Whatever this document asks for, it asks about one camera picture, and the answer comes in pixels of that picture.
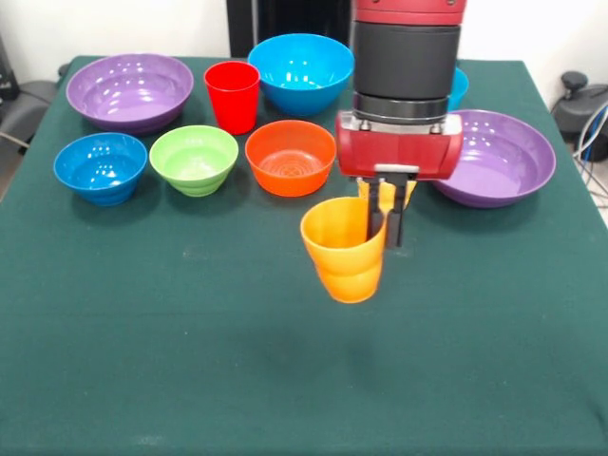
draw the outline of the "yellow cup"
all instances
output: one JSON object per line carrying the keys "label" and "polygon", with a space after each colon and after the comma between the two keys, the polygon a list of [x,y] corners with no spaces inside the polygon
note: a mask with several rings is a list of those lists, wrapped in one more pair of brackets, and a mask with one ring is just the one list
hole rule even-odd
{"label": "yellow cup", "polygon": [[[411,198],[411,194],[416,188],[415,181],[408,182],[408,191],[406,193],[406,200],[404,202],[404,209],[409,204],[409,199]],[[370,185],[363,181],[361,178],[357,179],[357,187],[359,190],[359,198],[367,199],[370,195]],[[378,205],[380,206],[380,210],[386,214],[392,206],[394,205],[395,200],[395,186],[391,183],[381,182],[380,183],[380,197],[378,199]]]}
{"label": "yellow cup", "polygon": [[366,240],[368,202],[328,199],[308,211],[300,223],[306,250],[330,296],[355,304],[373,296],[382,274],[387,224]]}

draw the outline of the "red cup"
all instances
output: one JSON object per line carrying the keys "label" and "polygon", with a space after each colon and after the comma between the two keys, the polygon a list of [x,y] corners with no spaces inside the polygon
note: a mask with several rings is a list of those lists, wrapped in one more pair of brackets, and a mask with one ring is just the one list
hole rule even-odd
{"label": "red cup", "polygon": [[256,126],[259,71],[245,62],[220,62],[205,71],[204,81],[218,125],[232,135]]}

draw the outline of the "green tablecloth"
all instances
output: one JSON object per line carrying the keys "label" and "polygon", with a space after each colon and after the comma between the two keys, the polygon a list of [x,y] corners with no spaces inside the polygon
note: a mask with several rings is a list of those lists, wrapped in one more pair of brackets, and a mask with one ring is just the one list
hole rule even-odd
{"label": "green tablecloth", "polygon": [[[175,126],[214,124],[215,60],[184,61]],[[463,107],[536,126],[555,178],[491,211],[421,184],[360,306],[328,298],[299,238],[308,208],[355,194],[337,167],[274,198],[241,137],[213,197],[148,166],[134,199],[98,208],[53,176],[96,131],[62,93],[0,205],[0,454],[607,454],[605,227],[523,64],[462,67]],[[261,104],[260,123],[280,117]]]}

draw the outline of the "plastic bowl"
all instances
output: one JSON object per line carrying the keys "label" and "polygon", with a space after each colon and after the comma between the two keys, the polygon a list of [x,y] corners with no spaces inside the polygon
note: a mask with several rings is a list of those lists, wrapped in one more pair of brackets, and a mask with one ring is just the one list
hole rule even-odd
{"label": "plastic bowl", "polygon": [[448,111],[455,111],[460,107],[460,103],[463,101],[463,98],[468,92],[468,85],[469,82],[465,72],[459,68],[456,68],[452,83],[452,91],[449,94],[449,100],[447,103]]}
{"label": "plastic bowl", "polygon": [[278,121],[249,137],[245,155],[264,190],[280,197],[302,197],[326,182],[335,160],[335,141],[314,123]]}
{"label": "plastic bowl", "polygon": [[194,87],[192,71],[158,54],[123,54],[80,69],[67,84],[67,100],[103,130],[158,131],[181,113]]}
{"label": "plastic bowl", "polygon": [[556,168],[551,143],[513,117],[482,110],[456,111],[465,141],[454,174],[434,182],[447,197],[471,207],[501,207],[546,185]]}
{"label": "plastic bowl", "polygon": [[352,52],[320,35],[292,33],[263,41],[249,53],[264,95],[291,116],[308,117],[327,108],[346,87]]}
{"label": "plastic bowl", "polygon": [[64,147],[53,169],[57,179],[83,199],[114,206],[133,195],[147,160],[147,150],[138,139],[98,133]]}
{"label": "plastic bowl", "polygon": [[237,140],[224,130],[207,125],[171,130],[150,149],[152,167],[188,197],[206,197],[218,190],[237,157]]}

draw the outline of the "blue bowl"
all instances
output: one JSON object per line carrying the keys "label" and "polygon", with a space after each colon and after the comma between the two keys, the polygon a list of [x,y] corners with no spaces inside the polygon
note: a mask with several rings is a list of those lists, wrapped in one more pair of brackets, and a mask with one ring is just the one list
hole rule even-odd
{"label": "blue bowl", "polygon": [[460,103],[468,92],[468,78],[464,71],[456,68],[454,81],[452,82],[452,92],[449,94],[447,103],[448,111],[455,111],[460,108]]}
{"label": "blue bowl", "polygon": [[98,206],[128,200],[148,160],[141,141],[123,133],[99,133],[68,144],[57,155],[55,176]]}
{"label": "blue bowl", "polygon": [[354,69],[350,49],[325,36],[279,35],[249,53],[262,92],[278,109],[309,117],[327,108],[346,87]]}

